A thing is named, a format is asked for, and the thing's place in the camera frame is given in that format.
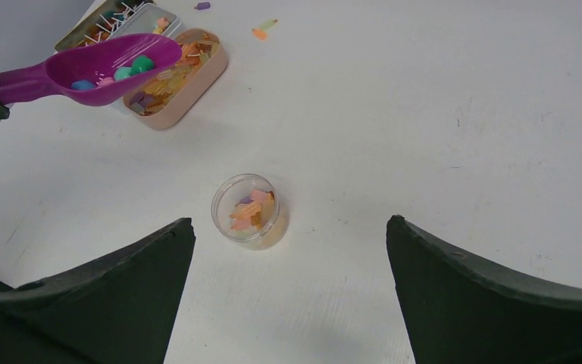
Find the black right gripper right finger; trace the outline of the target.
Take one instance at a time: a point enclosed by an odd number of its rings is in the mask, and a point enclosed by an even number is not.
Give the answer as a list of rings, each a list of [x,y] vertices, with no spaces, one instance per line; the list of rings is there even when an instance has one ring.
[[[386,250],[418,363],[582,363],[582,289],[526,275],[400,215]]]

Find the clear plastic jar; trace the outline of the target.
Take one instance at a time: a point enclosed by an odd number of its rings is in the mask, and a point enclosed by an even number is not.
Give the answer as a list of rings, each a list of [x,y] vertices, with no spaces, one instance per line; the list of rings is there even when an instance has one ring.
[[[212,199],[211,217],[224,237],[251,250],[279,243],[289,224],[284,198],[257,174],[238,174],[225,181]]]

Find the magenta plastic scoop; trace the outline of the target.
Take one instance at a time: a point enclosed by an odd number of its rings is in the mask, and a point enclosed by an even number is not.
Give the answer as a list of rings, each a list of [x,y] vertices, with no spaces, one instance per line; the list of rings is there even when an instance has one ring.
[[[79,80],[95,83],[103,77],[110,77],[118,68],[130,66],[141,55],[153,61],[155,67],[94,89],[76,90],[71,87]],[[32,102],[59,95],[81,105],[109,105],[174,65],[180,57],[181,49],[177,42],[153,33],[131,34],[69,49],[54,54],[40,64],[0,73],[0,103]]]

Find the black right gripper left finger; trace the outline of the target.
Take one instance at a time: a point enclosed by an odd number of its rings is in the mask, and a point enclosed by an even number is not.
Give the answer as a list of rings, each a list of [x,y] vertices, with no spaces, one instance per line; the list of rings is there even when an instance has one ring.
[[[62,273],[0,281],[0,363],[162,363],[195,243],[181,218]]]

